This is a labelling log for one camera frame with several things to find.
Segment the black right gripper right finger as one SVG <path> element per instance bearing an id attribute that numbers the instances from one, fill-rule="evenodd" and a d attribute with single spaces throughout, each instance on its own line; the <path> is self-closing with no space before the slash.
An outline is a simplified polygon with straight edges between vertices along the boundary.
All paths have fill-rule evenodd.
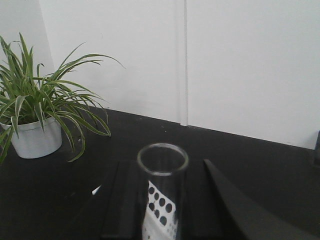
<path id="1" fill-rule="evenodd" d="M 187 170 L 183 219 L 184 240 L 317 239 L 250 199 L 208 159 Z"/>

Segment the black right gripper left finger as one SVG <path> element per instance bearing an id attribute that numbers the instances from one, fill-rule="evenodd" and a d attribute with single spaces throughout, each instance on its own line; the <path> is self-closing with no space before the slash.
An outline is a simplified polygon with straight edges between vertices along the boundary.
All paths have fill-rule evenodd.
<path id="1" fill-rule="evenodd" d="M 118 163 L 100 236 L 134 238 L 139 227 L 139 170 L 133 161 Z"/>

